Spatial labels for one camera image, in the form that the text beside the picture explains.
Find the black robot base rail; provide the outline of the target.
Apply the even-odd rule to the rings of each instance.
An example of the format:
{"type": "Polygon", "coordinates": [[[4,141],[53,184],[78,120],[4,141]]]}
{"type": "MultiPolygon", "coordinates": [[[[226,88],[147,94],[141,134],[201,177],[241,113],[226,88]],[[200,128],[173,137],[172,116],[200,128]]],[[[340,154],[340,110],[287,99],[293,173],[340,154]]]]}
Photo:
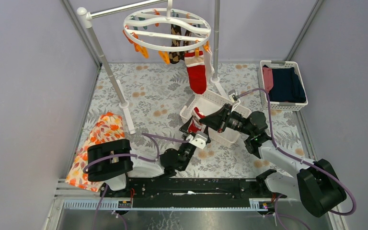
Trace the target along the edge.
{"type": "Polygon", "coordinates": [[[256,179],[129,178],[125,188],[101,186],[107,198],[127,198],[134,208],[250,208],[251,201],[271,203],[280,194],[256,179]]]}

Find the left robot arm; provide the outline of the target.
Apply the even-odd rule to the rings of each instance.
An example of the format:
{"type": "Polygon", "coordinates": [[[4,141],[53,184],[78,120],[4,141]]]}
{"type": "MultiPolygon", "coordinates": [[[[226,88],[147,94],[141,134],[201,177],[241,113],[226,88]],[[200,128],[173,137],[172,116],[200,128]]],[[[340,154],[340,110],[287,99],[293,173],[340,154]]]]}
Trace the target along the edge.
{"type": "Polygon", "coordinates": [[[128,139],[121,139],[88,148],[88,163],[83,172],[89,182],[101,182],[116,196],[123,197],[129,192],[128,174],[140,174],[147,178],[165,178],[184,171],[195,150],[203,149],[209,142],[208,128],[198,131],[189,125],[180,128],[183,138],[177,140],[179,149],[167,149],[160,153],[156,148],[155,159],[138,155],[130,146],[128,139]]]}

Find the grey horizontal rack bar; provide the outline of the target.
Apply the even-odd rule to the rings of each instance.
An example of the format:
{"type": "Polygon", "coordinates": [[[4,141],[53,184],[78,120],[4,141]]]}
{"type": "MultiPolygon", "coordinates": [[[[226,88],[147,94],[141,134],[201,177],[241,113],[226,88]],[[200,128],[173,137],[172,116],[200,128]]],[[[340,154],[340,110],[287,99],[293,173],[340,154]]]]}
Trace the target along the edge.
{"type": "Polygon", "coordinates": [[[159,3],[163,3],[163,2],[167,2],[167,0],[146,0],[146,1],[132,3],[132,4],[119,6],[119,7],[115,7],[115,8],[110,8],[110,9],[106,9],[106,10],[89,12],[89,13],[87,13],[87,17],[89,19],[94,19],[94,18],[99,18],[99,17],[103,17],[103,16],[108,16],[108,15],[111,15],[111,14],[116,14],[116,13],[119,13],[119,12],[125,12],[125,11],[128,11],[128,10],[133,10],[133,9],[137,9],[137,8],[141,8],[141,7],[146,7],[146,6],[150,6],[150,5],[154,5],[154,4],[159,4],[159,3]]]}

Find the white basket with clothes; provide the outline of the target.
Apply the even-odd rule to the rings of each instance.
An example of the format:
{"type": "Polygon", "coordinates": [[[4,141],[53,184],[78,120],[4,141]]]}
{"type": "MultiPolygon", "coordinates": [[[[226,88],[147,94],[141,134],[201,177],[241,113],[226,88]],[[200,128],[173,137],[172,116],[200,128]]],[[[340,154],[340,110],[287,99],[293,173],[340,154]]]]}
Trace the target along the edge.
{"type": "MultiPolygon", "coordinates": [[[[258,72],[258,81],[259,81],[260,88],[265,89],[264,80],[263,80],[263,70],[262,70],[264,65],[267,65],[271,69],[288,69],[288,68],[294,67],[295,73],[298,74],[301,84],[303,86],[303,89],[305,91],[302,76],[299,70],[299,66],[296,62],[293,62],[293,61],[261,60],[260,61],[260,71],[258,72]]],[[[264,108],[267,108],[268,104],[270,104],[272,109],[299,111],[300,109],[308,105],[307,96],[306,96],[307,100],[305,103],[271,102],[269,96],[266,96],[264,92],[260,91],[259,93],[261,96],[261,103],[264,108]]]]}

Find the white round clip hanger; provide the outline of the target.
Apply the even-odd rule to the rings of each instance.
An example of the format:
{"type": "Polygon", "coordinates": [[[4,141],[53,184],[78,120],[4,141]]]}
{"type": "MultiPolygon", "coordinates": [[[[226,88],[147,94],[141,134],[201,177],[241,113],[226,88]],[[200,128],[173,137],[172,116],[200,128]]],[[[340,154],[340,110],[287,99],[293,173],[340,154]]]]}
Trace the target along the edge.
{"type": "Polygon", "coordinates": [[[167,1],[165,8],[149,8],[128,15],[123,22],[123,34],[132,43],[157,51],[187,51],[207,45],[212,30],[202,17],[173,8],[167,1]],[[171,25],[181,27],[182,35],[172,35],[171,25]],[[179,47],[171,47],[172,40],[181,40],[179,47]]]}

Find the pink garment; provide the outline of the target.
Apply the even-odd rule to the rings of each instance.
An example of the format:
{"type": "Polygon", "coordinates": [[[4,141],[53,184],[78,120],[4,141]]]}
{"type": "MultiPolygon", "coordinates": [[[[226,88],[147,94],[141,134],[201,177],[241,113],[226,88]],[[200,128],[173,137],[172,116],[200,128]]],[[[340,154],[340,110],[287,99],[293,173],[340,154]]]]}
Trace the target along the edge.
{"type": "Polygon", "coordinates": [[[264,65],[262,70],[263,70],[264,88],[267,92],[270,92],[274,86],[273,70],[269,68],[267,65],[264,65]]]}

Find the floral orange cloth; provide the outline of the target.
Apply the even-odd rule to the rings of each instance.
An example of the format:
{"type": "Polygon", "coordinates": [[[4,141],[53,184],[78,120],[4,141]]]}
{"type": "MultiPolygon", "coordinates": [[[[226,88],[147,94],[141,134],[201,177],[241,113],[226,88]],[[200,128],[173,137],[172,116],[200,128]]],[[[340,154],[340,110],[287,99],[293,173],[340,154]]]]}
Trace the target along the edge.
{"type": "Polygon", "coordinates": [[[88,164],[88,148],[124,138],[122,117],[110,112],[101,115],[83,145],[77,150],[65,183],[84,190],[98,192],[103,182],[90,182],[88,175],[83,172],[83,168],[88,164]]]}

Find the navy garment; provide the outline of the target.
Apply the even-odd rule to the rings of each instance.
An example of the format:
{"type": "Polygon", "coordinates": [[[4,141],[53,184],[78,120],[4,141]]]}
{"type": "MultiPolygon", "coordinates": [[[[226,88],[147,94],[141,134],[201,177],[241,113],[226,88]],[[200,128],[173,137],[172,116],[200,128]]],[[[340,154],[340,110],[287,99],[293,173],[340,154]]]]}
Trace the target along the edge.
{"type": "Polygon", "coordinates": [[[307,98],[295,68],[272,69],[273,87],[269,91],[271,102],[305,103],[307,98]]]}

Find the floral grey tablecloth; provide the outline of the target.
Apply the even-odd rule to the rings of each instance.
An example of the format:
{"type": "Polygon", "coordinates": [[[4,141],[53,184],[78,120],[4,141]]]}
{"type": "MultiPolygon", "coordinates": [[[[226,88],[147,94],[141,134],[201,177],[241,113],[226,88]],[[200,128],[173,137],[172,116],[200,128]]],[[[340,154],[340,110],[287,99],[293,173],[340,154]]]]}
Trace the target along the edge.
{"type": "MultiPolygon", "coordinates": [[[[180,139],[183,121],[180,111],[191,98],[186,67],[183,63],[165,64],[112,64],[111,69],[121,80],[136,133],[125,136],[131,147],[140,155],[153,159],[155,143],[145,133],[180,139]]],[[[273,135],[282,149],[307,157],[306,145],[302,142],[297,115],[291,111],[267,110],[262,107],[259,86],[258,64],[219,64],[218,75],[224,90],[238,93],[249,91],[241,103],[252,111],[262,111],[271,116],[273,135]]],[[[80,143],[83,145],[93,126],[106,113],[123,115],[117,96],[104,70],[101,71],[84,123],[80,143]]],[[[274,164],[249,154],[245,148],[245,135],[229,147],[212,141],[203,150],[197,150],[186,170],[178,177],[191,178],[254,178],[267,169],[279,170],[274,164]]]]}

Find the red snowflake sock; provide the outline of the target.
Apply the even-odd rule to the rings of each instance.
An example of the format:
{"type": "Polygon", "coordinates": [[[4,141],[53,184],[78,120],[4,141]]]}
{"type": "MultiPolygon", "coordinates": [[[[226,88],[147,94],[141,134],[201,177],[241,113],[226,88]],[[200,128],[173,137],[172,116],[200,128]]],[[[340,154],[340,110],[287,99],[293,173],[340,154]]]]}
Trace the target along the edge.
{"type": "Polygon", "coordinates": [[[184,56],[189,84],[196,94],[203,94],[207,90],[206,67],[204,63],[203,51],[199,51],[198,56],[194,53],[186,53],[184,56]]]}

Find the white rack right foot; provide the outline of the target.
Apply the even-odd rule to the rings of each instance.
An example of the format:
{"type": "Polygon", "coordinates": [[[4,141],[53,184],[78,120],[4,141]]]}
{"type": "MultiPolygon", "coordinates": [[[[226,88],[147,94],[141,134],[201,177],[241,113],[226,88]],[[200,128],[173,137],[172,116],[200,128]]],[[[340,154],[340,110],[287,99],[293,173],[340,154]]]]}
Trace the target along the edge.
{"type": "Polygon", "coordinates": [[[222,96],[222,97],[224,97],[224,98],[226,98],[226,99],[229,99],[229,97],[228,97],[228,95],[227,95],[227,93],[226,93],[226,91],[223,89],[223,87],[222,87],[222,85],[221,85],[221,83],[220,83],[220,78],[218,77],[218,76],[212,76],[211,78],[210,78],[210,81],[211,81],[211,83],[213,83],[214,84],[214,86],[215,86],[215,88],[218,90],[218,92],[219,92],[219,94],[222,96]]]}

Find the grey left rack pole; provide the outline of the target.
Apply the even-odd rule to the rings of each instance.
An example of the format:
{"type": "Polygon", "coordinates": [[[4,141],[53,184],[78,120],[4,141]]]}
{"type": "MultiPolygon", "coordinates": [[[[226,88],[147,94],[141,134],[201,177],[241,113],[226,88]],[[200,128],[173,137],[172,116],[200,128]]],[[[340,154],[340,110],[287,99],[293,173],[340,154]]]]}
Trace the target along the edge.
{"type": "Polygon", "coordinates": [[[98,57],[102,63],[102,65],[104,66],[104,69],[105,69],[105,72],[117,94],[117,97],[119,99],[119,106],[124,109],[124,108],[128,108],[129,106],[129,103],[128,101],[126,100],[124,94],[123,94],[123,90],[121,88],[121,84],[120,84],[120,81],[117,80],[114,76],[114,73],[113,71],[111,70],[110,66],[109,66],[109,63],[108,63],[108,60],[103,52],[103,49],[99,43],[99,40],[96,36],[96,33],[93,29],[93,26],[92,26],[92,22],[91,20],[88,19],[88,16],[89,16],[89,12],[86,10],[86,8],[84,7],[79,7],[77,8],[76,10],[76,13],[77,15],[79,16],[81,22],[83,23],[85,29],[88,31],[88,34],[90,36],[90,38],[92,39],[92,44],[98,54],[98,57]]]}

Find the white perforated sock basket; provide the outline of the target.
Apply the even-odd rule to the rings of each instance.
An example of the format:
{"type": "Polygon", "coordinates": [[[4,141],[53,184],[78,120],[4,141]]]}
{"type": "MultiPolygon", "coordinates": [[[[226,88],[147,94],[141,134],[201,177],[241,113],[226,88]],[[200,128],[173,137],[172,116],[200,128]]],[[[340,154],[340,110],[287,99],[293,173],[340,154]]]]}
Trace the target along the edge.
{"type": "MultiPolygon", "coordinates": [[[[231,100],[226,99],[210,90],[207,90],[204,94],[192,95],[192,97],[188,100],[188,102],[180,111],[180,117],[182,118],[182,121],[186,123],[187,121],[191,121],[191,112],[194,107],[198,107],[199,110],[204,113],[204,115],[209,115],[218,111],[224,104],[230,103],[231,100]]],[[[221,133],[218,133],[211,128],[208,130],[208,137],[210,137],[211,140],[214,140],[219,144],[225,145],[227,147],[229,147],[231,144],[234,144],[238,140],[240,135],[240,132],[231,129],[226,129],[226,131],[221,133]]]]}

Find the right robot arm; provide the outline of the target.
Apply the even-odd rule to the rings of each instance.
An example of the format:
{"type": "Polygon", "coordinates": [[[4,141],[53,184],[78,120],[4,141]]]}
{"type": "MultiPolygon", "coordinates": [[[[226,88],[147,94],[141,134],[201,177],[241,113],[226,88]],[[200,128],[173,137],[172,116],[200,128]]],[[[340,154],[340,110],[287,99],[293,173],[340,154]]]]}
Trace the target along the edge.
{"type": "Polygon", "coordinates": [[[268,170],[259,175],[257,179],[260,181],[255,185],[259,196],[286,195],[300,201],[315,217],[323,216],[346,200],[346,190],[332,165],[324,159],[312,161],[282,150],[266,133],[269,126],[264,113],[255,111],[243,117],[233,111],[230,104],[225,104],[218,111],[200,118],[199,122],[219,133],[229,128],[246,134],[244,144],[250,154],[289,174],[284,176],[268,170]]]}

